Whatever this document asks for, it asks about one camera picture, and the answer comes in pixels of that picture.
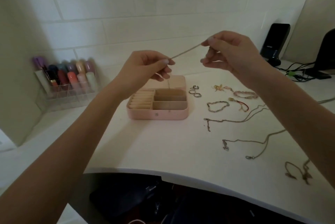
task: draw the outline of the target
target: white brick wall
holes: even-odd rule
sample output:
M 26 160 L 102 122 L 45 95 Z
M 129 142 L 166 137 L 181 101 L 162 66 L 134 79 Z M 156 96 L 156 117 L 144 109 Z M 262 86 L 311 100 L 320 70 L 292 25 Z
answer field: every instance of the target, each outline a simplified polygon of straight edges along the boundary
M 274 22 L 294 27 L 305 0 L 28 0 L 40 47 L 50 61 L 94 58 L 118 68 L 136 49 L 173 56 L 223 30 L 251 37 L 261 48 Z M 194 51 L 189 59 L 203 54 Z M 175 71 L 187 68 L 179 58 Z

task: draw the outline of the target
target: wall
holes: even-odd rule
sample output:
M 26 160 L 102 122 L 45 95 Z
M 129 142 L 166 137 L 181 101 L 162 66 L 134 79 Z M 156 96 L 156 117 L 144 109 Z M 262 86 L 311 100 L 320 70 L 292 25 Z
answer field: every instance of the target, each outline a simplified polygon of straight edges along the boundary
M 24 24 L 14 18 L 9 0 L 0 0 L 0 151 L 20 145 L 41 112 L 35 104 L 39 84 L 32 71 L 31 46 Z
M 50 62 L 95 59 L 111 79 L 133 50 L 178 54 L 220 30 L 261 48 L 274 22 L 294 26 L 305 0 L 29 0 L 37 53 Z M 174 74 L 207 70 L 204 49 L 178 58 Z
M 335 28 L 334 0 L 306 0 L 284 58 L 314 62 L 325 34 Z

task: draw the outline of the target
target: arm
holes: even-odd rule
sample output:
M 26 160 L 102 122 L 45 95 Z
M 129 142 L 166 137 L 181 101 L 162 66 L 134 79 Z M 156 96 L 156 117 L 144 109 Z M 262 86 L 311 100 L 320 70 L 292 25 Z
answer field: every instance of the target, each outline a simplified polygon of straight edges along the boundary
M 264 61 L 248 37 L 223 31 L 203 45 L 210 46 L 203 65 L 229 70 L 253 89 L 335 188 L 335 114 Z
M 78 119 L 0 197 L 0 223 L 56 223 L 120 102 L 149 78 L 168 79 L 174 62 L 136 51 Z

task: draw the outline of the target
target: hand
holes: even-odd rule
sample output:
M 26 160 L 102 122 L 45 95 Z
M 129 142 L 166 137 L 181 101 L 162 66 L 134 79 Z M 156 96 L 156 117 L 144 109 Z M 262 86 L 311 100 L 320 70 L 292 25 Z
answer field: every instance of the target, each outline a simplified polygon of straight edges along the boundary
M 210 46 L 206 57 L 200 60 L 205 67 L 228 70 L 251 89 L 255 85 L 255 73 L 271 68 L 247 36 L 222 31 L 209 37 L 202 45 Z
M 169 79 L 168 73 L 172 70 L 168 65 L 174 64 L 173 60 L 157 51 L 134 51 L 111 84 L 121 91 L 122 99 L 127 99 L 149 79 L 157 81 Z

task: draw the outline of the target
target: pink jewelry box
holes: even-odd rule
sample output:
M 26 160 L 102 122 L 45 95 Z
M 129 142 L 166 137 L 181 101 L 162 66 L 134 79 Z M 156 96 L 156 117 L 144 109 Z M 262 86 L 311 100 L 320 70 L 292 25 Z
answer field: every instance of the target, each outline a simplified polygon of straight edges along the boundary
M 149 80 L 127 103 L 130 119 L 183 120 L 189 115 L 186 80 L 171 76 L 158 82 Z

